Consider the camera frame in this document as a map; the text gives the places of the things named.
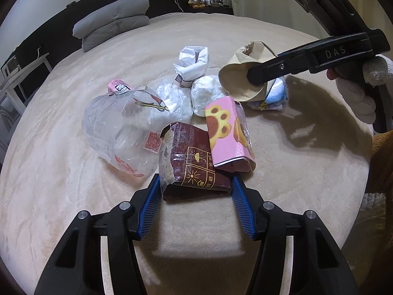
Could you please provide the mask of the right hand white glove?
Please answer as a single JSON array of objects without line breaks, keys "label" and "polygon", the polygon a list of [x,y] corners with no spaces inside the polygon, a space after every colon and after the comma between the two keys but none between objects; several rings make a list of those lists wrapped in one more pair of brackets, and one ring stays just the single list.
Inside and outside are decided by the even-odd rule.
[{"label": "right hand white glove", "polygon": [[[392,112],[392,59],[377,55],[363,65],[363,77],[373,87],[385,86],[388,96],[388,112]],[[328,69],[326,76],[335,80],[342,98],[354,115],[363,123],[372,124],[376,120],[376,103],[359,83],[345,79],[336,69]]]}]

